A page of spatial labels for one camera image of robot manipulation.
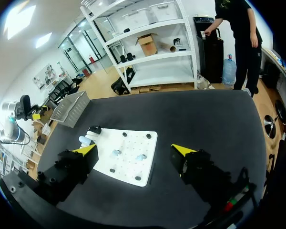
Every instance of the blue water jug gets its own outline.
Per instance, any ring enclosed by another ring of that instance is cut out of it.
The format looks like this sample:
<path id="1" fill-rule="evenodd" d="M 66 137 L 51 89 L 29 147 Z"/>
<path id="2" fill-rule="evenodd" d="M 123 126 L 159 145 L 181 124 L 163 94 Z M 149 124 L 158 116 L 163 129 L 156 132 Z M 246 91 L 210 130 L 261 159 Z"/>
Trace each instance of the blue water jug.
<path id="1" fill-rule="evenodd" d="M 233 86 L 235 84 L 236 63 L 232 60 L 232 55 L 228 55 L 229 59 L 224 60 L 223 84 Z"/>

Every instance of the cable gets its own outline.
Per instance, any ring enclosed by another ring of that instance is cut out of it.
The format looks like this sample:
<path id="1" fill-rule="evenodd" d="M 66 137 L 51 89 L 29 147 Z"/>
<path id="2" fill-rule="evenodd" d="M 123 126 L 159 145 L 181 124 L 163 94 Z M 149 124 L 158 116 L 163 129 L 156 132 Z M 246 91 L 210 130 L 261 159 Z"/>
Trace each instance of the cable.
<path id="1" fill-rule="evenodd" d="M 29 141 L 28 141 L 27 143 L 24 143 L 24 144 L 23 144 L 23 143 L 14 143 L 14 142 L 2 142 L 2 141 L 0 141 L 0 143 L 2 143 L 2 144 L 8 144 L 8 145 L 20 145 L 20 146 L 25 146 L 25 145 L 27 145 L 28 143 L 30 143 L 31 138 L 30 138 L 30 136 L 28 135 L 28 133 L 25 132 L 25 131 L 18 125 L 18 123 L 16 122 L 16 119 L 15 119 L 15 123 L 16 123 L 17 127 L 18 127 L 20 130 L 22 130 L 22 131 L 28 136 Z"/>

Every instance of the white shelf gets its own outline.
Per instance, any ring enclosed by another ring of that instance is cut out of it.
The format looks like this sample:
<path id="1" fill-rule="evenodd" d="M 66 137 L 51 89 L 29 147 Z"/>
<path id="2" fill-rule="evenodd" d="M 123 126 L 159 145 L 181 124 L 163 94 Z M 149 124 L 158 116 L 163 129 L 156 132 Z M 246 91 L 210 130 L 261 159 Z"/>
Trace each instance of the white shelf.
<path id="1" fill-rule="evenodd" d="M 98 17 L 108 17 L 108 16 L 112 15 L 113 13 L 116 13 L 120 9 L 123 9 L 123 8 L 125 8 L 129 5 L 132 5 L 136 2 L 139 2 L 139 1 L 141 1 L 141 0 L 118 0 L 118 1 L 110 4 L 109 6 L 104 8 L 103 10 L 99 11 L 98 14 L 93 15 L 90 18 L 90 21 L 94 21 Z"/>
<path id="2" fill-rule="evenodd" d="M 157 84 L 192 82 L 194 82 L 192 71 L 175 65 L 167 66 L 166 68 L 138 70 L 129 86 L 132 88 Z"/>
<path id="3" fill-rule="evenodd" d="M 123 38 L 129 37 L 129 36 L 134 35 L 134 34 L 139 33 L 139 32 L 143 32 L 146 30 L 150 30 L 150 29 L 154 29 L 154 28 L 158 28 L 158 27 L 162 27 L 162 26 L 166 26 L 166 25 L 175 25 L 175 24 L 182 24 L 182 23 L 184 23 L 183 19 L 176 19 L 176 20 L 161 21 L 161 22 L 157 22 L 157 23 L 154 23 L 151 25 L 145 25 L 145 26 L 142 26 L 142 27 L 137 28 L 135 30 L 130 30 L 129 32 L 123 33 L 123 34 L 111 39 L 110 41 L 107 41 L 105 43 L 105 45 L 108 46 L 108 45 L 115 43 L 115 42 L 117 42 Z"/>
<path id="4" fill-rule="evenodd" d="M 132 61 L 127 61 L 125 63 L 120 63 L 118 64 L 118 68 L 123 68 L 129 65 L 133 65 L 136 63 L 143 63 L 143 62 L 147 62 L 147 61 L 155 61 L 155 60 L 159 60 L 159 59 L 165 59 L 165 58 L 171 58 L 171 57 L 178 57 L 178 56 L 190 56 L 192 55 L 191 51 L 175 51 L 175 52 L 168 52 L 168 51 L 158 51 L 157 54 L 155 55 L 151 55 L 151 56 L 144 56 L 144 57 L 139 57 L 137 56 L 134 60 Z"/>

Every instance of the black table surface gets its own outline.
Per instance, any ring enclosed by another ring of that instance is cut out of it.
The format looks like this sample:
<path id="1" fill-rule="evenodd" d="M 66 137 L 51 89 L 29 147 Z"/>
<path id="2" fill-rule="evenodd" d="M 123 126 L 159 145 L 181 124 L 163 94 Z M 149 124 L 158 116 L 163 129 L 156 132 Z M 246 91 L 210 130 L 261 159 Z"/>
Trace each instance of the black table surface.
<path id="1" fill-rule="evenodd" d="M 78 137 L 92 125 L 156 131 L 153 172 L 145 187 L 130 185 L 92 170 L 58 208 L 109 225 L 189 228 L 203 221 L 210 208 L 191 185 L 185 185 L 170 162 L 170 146 L 204 149 L 211 160 L 231 172 L 235 182 L 248 168 L 262 196 L 266 177 L 263 127 L 252 98 L 243 91 L 160 92 L 91 100 L 74 128 L 57 125 L 41 156 L 38 171 L 48 169 L 65 150 L 80 147 Z M 248 201 L 245 219 L 253 210 Z"/>

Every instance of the hand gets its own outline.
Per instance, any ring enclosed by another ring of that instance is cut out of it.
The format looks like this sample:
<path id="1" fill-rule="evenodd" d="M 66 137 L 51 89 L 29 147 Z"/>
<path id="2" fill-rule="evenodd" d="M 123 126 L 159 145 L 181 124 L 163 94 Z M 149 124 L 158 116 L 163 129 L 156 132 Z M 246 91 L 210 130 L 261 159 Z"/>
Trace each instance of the hand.
<path id="1" fill-rule="evenodd" d="M 204 34 L 205 34 L 206 36 L 210 36 L 210 35 L 211 35 L 211 32 L 212 32 L 212 30 L 210 30 L 209 28 L 207 28 L 207 29 L 204 31 Z"/>
<path id="2" fill-rule="evenodd" d="M 250 33 L 250 40 L 253 48 L 258 47 L 258 39 L 255 32 Z"/>

